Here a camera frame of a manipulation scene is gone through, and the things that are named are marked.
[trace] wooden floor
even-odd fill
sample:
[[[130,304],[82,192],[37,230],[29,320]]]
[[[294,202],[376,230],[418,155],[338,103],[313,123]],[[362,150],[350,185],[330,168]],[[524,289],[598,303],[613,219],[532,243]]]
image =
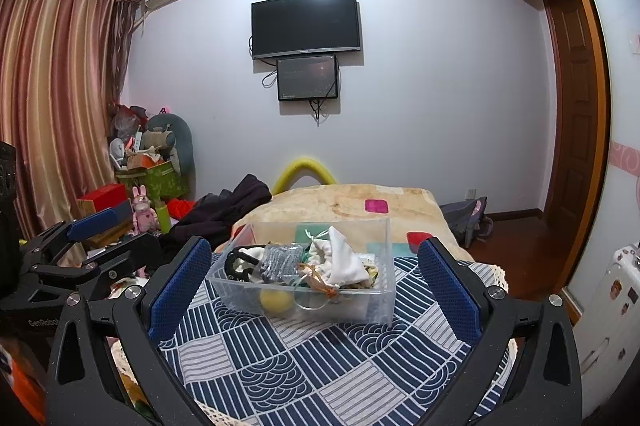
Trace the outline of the wooden floor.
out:
[[[510,295],[536,301],[550,294],[569,252],[537,217],[496,222],[492,236],[468,251],[476,262],[505,270]]]

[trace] white suitcase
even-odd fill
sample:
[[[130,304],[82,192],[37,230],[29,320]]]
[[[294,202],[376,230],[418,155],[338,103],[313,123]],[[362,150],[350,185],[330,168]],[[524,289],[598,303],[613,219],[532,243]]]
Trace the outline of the white suitcase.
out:
[[[640,349],[640,255],[615,252],[596,295],[574,327],[582,374],[582,417],[615,392]]]

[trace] blue patterned tablecloth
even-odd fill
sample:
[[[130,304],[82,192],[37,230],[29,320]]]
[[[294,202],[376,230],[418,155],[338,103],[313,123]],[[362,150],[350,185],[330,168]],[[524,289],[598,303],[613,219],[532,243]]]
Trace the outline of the blue patterned tablecloth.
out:
[[[229,310],[204,281],[161,352],[194,399],[252,425],[413,425],[469,352],[422,278],[394,259],[391,326],[267,318]],[[492,267],[472,263],[485,285]],[[509,351],[476,415],[500,396]]]

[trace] backpack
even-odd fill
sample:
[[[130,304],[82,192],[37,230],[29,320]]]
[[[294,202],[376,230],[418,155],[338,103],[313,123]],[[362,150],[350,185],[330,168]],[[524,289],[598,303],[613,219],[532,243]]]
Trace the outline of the backpack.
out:
[[[460,246],[468,248],[473,239],[484,240],[491,235],[494,222],[484,214],[486,197],[440,206],[449,229]]]

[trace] bed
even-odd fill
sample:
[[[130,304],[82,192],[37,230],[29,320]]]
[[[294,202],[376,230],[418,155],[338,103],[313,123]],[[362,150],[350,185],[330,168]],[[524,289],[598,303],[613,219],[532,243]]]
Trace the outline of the bed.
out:
[[[433,195],[418,188],[322,185],[276,195],[234,225],[389,218],[396,270],[391,326],[293,322],[231,311],[209,281],[161,352],[214,424],[412,425],[470,347],[458,341],[422,279],[411,236],[430,233],[485,285],[503,270],[459,247]],[[510,343],[476,411],[490,411],[516,355]]]

